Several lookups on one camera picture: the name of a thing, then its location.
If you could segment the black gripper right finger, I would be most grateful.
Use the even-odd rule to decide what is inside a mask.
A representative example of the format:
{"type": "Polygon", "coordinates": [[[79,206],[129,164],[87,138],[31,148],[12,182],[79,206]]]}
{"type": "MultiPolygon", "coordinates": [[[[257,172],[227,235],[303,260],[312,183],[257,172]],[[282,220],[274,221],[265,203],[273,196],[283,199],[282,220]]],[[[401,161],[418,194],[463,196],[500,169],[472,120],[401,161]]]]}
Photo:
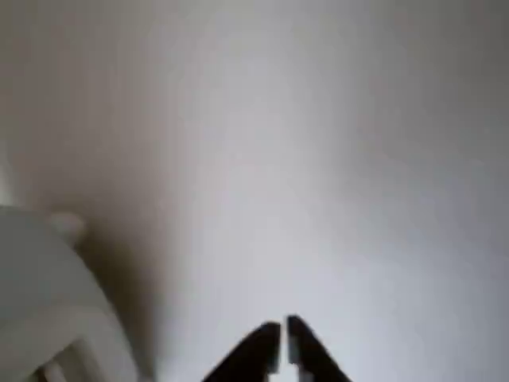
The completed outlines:
{"type": "Polygon", "coordinates": [[[297,367],[298,381],[351,381],[300,316],[288,316],[286,327],[289,340],[289,363],[297,367]]]}

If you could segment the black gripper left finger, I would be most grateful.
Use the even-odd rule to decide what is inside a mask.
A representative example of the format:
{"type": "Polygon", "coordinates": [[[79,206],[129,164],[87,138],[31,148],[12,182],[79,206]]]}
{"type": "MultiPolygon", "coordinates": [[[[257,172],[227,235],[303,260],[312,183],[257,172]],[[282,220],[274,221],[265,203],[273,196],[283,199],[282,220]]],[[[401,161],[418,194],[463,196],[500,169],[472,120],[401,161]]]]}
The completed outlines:
{"type": "Polygon", "coordinates": [[[278,369],[281,331],[280,323],[264,322],[248,333],[203,381],[268,381],[278,369]]]}

